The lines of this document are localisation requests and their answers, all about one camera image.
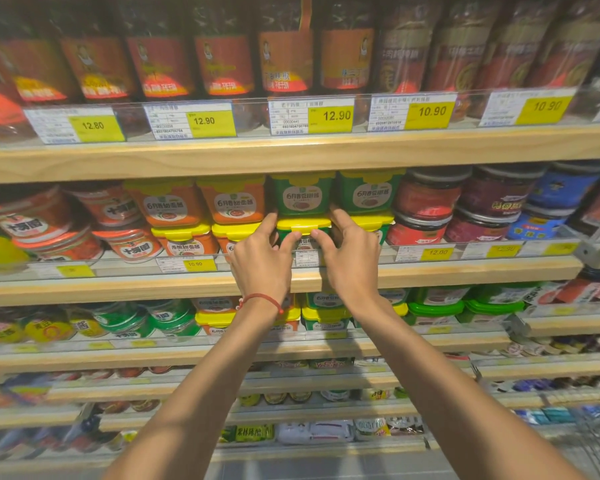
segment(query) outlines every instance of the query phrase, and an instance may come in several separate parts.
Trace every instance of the bracelet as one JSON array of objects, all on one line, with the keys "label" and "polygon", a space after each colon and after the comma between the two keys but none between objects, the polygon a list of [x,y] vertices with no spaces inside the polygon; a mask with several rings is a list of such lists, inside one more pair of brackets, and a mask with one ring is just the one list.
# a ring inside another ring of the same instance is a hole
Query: bracelet
[{"label": "bracelet", "polygon": [[252,294],[248,294],[244,298],[240,298],[239,304],[238,304],[238,306],[235,307],[235,309],[240,310],[244,306],[244,304],[247,303],[247,301],[250,300],[251,298],[264,298],[276,306],[276,308],[278,309],[278,314],[282,315],[285,312],[282,309],[282,306],[280,306],[280,304],[276,300],[274,300],[269,295],[265,295],[263,293],[252,293]]}]

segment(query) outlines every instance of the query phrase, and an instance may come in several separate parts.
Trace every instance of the person's right arm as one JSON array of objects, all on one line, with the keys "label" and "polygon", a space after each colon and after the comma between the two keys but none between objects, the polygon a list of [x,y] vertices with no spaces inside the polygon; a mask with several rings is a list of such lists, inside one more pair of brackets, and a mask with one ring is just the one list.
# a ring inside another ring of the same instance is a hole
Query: person's right arm
[{"label": "person's right arm", "polygon": [[508,411],[411,329],[377,291],[380,245],[341,209],[331,220],[337,249],[322,231],[329,283],[405,388],[462,480],[585,480],[556,448]]}]

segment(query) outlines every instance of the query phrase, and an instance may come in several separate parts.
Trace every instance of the yellow label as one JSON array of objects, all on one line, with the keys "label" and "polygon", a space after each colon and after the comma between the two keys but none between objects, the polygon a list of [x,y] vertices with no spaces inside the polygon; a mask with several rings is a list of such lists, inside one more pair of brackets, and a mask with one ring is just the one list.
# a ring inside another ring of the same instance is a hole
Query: yellow label
[{"label": "yellow label", "polygon": [[557,242],[549,244],[544,250],[545,256],[564,256],[571,254],[578,247],[578,242]]},{"label": "yellow label", "polygon": [[213,259],[185,259],[184,267],[190,273],[217,271],[216,261],[214,261]]},{"label": "yellow label", "polygon": [[76,266],[62,265],[56,266],[65,278],[95,278],[94,272],[86,264],[78,264]]},{"label": "yellow label", "polygon": [[427,333],[451,333],[451,330],[453,329],[449,326],[433,326],[429,327]]},{"label": "yellow label", "polygon": [[529,98],[516,120],[517,125],[554,125],[562,119],[573,96]]},{"label": "yellow label", "polygon": [[422,252],[421,261],[446,261],[454,253],[453,248],[432,248]]},{"label": "yellow label", "polygon": [[194,138],[237,136],[232,111],[188,112],[187,120]]},{"label": "yellow label", "polygon": [[330,340],[330,339],[346,339],[347,338],[347,331],[346,330],[326,331],[326,332],[324,332],[324,338],[327,339],[327,340]]},{"label": "yellow label", "polygon": [[435,130],[449,126],[455,102],[414,102],[409,104],[406,130]]},{"label": "yellow label", "polygon": [[353,106],[310,107],[309,134],[351,133]]},{"label": "yellow label", "polygon": [[69,122],[83,143],[125,141],[115,116],[69,116]]},{"label": "yellow label", "polygon": [[115,347],[111,342],[91,342],[87,348],[89,350],[111,350]]},{"label": "yellow label", "polygon": [[503,244],[492,246],[487,252],[488,258],[512,258],[522,249],[522,244]]},{"label": "yellow label", "polygon": [[25,345],[16,345],[13,347],[13,351],[18,354],[31,354],[35,352],[40,352],[38,346],[25,344]]},{"label": "yellow label", "polygon": [[155,347],[157,345],[155,340],[133,340],[131,342],[132,347]]}]

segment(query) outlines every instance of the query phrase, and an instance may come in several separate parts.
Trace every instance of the blue jar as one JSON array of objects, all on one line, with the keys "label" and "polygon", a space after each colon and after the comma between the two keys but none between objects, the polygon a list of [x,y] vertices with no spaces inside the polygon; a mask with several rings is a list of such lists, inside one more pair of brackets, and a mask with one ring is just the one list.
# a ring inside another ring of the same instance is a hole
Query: blue jar
[{"label": "blue jar", "polygon": [[577,207],[599,179],[600,161],[554,162],[538,180],[528,200],[554,209]]},{"label": "blue jar", "polygon": [[507,239],[536,241],[555,237],[558,226],[576,211],[570,209],[547,209],[526,203],[516,222],[509,228]]}]

